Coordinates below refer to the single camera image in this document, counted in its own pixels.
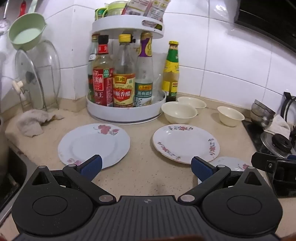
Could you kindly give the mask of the white plate single red flower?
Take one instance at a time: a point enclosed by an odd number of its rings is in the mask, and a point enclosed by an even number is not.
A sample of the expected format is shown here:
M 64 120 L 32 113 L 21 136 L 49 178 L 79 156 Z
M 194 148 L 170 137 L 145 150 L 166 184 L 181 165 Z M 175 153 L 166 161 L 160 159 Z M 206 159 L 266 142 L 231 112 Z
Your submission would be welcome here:
M 94 155 L 108 168 L 125 157 L 130 149 L 127 132 L 115 125 L 93 123 L 68 132 L 58 145 L 58 156 L 65 165 L 80 165 Z

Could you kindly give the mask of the white plate floral rim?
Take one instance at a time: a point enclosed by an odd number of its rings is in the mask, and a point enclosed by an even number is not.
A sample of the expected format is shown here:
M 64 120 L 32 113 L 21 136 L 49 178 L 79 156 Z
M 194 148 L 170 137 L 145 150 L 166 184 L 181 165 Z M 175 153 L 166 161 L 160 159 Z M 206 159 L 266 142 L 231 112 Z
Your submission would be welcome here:
M 220 153 L 220 145 L 213 135 L 191 125 L 163 126 L 155 131 L 152 143 L 163 156 L 188 165 L 195 156 L 210 162 Z

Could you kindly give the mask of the cream bowl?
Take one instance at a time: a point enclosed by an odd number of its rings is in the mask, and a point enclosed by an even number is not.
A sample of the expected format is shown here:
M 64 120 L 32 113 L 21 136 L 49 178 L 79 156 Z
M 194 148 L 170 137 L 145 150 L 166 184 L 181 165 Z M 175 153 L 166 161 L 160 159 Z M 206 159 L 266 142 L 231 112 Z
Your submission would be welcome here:
M 166 102 L 161 106 L 161 109 L 167 121 L 172 124 L 188 124 L 198 114 L 191 105 L 178 101 Z
M 245 116 L 233 108 L 219 106 L 217 111 L 220 121 L 229 127 L 236 127 L 241 121 L 245 120 Z
M 204 109 L 207 107 L 207 104 L 204 101 L 194 97 L 181 96 L 181 97 L 178 97 L 177 100 L 180 103 L 191 105 L 195 109 Z

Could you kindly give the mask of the cream bowl front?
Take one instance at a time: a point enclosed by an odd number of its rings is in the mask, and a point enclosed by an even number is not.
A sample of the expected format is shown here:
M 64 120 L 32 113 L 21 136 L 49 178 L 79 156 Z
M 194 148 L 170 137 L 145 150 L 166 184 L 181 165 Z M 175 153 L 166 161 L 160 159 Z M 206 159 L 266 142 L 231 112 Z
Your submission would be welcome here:
M 191 105 L 178 101 L 166 102 L 161 106 L 161 109 L 167 121 L 172 124 L 188 124 L 198 114 Z

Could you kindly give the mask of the cream bowl back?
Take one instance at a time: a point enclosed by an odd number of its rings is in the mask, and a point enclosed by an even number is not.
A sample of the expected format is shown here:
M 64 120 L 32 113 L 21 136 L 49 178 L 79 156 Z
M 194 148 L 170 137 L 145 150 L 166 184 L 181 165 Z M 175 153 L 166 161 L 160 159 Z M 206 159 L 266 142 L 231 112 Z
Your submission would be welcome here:
M 204 109 L 207 107 L 207 104 L 204 101 L 194 97 L 181 96 L 181 97 L 178 97 L 177 100 L 180 103 L 191 105 L 195 109 Z

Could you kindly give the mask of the stacked steel bowls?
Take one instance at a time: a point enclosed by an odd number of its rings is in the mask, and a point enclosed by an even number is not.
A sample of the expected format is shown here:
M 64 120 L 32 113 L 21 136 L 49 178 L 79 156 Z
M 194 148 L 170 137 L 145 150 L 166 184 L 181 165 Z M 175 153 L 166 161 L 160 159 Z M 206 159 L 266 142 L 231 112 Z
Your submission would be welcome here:
M 275 116 L 275 111 L 258 101 L 257 99 L 251 106 L 250 118 L 254 124 L 263 129 L 271 126 Z

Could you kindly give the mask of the white cloth on stove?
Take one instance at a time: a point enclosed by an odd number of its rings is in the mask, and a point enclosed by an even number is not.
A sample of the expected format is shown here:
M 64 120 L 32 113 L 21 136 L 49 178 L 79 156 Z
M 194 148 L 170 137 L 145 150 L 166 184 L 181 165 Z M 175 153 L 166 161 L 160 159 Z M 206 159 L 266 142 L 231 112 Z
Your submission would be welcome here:
M 279 114 L 273 118 L 271 125 L 264 131 L 273 135 L 279 133 L 288 139 L 290 138 L 290 127 Z

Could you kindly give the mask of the crumpled beige dish cloth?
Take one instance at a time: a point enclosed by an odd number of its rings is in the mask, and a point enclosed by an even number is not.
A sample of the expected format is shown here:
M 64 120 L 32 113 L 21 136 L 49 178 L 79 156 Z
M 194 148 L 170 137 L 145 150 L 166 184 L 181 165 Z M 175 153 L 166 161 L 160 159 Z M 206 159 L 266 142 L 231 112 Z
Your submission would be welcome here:
M 39 136 L 44 133 L 42 125 L 54 120 L 62 120 L 60 114 L 49 113 L 43 110 L 31 109 L 24 112 L 16 122 L 16 126 L 22 135 L 26 137 Z

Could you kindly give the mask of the green yellow sesame oil bottle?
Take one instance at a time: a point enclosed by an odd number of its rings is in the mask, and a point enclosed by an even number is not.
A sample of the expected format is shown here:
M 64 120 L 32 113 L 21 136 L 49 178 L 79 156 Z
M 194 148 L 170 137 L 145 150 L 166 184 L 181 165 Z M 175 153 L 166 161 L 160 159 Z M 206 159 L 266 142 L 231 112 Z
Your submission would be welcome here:
M 176 101 L 179 82 L 179 55 L 177 41 L 169 42 L 168 54 L 166 56 L 163 70 L 162 90 L 166 94 L 166 102 Z

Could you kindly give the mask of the yellow label vinegar bottle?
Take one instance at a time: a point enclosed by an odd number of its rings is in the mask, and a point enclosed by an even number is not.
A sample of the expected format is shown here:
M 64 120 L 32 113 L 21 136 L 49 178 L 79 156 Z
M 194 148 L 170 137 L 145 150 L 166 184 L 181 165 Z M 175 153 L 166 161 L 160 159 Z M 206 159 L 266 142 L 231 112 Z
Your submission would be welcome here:
M 130 53 L 131 40 L 131 34 L 120 34 L 118 38 L 113 70 L 113 105 L 118 108 L 134 107 L 135 63 Z

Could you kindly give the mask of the glass pot lid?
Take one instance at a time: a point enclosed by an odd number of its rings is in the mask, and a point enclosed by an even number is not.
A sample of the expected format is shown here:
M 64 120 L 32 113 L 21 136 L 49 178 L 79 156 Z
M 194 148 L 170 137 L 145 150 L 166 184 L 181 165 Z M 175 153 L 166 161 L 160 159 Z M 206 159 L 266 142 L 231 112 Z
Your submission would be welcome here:
M 18 50 L 15 55 L 16 80 L 31 82 L 33 79 L 41 81 L 54 80 L 60 82 L 61 72 L 58 53 L 54 45 L 43 40 L 29 51 Z

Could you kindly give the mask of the white two-tier turntable rack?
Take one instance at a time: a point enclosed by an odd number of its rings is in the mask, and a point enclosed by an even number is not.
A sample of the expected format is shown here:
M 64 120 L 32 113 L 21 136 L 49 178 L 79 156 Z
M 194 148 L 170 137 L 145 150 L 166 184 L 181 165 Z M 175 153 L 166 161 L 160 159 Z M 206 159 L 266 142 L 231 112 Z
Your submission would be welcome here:
M 92 34 L 108 35 L 110 39 L 118 39 L 120 34 L 131 34 L 135 39 L 140 38 L 142 32 L 152 33 L 152 39 L 161 39 L 164 36 L 165 26 L 162 22 L 146 16 L 115 15 L 95 20 L 92 23 Z M 95 104 L 86 98 L 87 111 L 96 120 L 133 125 L 155 120 L 162 114 L 161 106 L 166 97 L 162 90 L 157 92 L 158 97 L 152 99 L 152 104 L 143 107 L 115 108 Z

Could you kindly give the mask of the green jar on rack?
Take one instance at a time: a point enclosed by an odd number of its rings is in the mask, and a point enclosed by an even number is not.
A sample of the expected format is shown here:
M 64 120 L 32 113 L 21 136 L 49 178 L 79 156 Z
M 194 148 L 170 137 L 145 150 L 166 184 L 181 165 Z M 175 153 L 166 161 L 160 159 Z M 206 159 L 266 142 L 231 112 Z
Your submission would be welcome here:
M 95 20 L 105 18 L 107 16 L 122 15 L 127 1 L 114 1 L 106 4 L 105 7 L 95 10 Z

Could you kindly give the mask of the seasoning packets on rack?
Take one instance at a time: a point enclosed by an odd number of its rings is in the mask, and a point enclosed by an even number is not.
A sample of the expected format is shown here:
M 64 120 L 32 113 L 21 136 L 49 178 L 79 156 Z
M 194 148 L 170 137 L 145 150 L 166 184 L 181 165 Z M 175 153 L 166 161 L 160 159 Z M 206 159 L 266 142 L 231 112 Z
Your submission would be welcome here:
M 122 15 L 146 16 L 160 21 L 170 0 L 130 0 L 125 5 Z

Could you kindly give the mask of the red handled utensil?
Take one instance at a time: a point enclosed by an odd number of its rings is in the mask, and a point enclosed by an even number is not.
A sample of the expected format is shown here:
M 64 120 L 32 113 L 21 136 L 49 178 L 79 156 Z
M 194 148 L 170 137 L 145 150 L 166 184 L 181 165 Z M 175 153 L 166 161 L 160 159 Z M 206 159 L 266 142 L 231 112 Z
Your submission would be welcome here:
M 27 7 L 27 3 L 25 0 L 23 0 L 20 5 L 20 13 L 19 13 L 18 17 L 23 16 L 26 13 L 26 7 Z

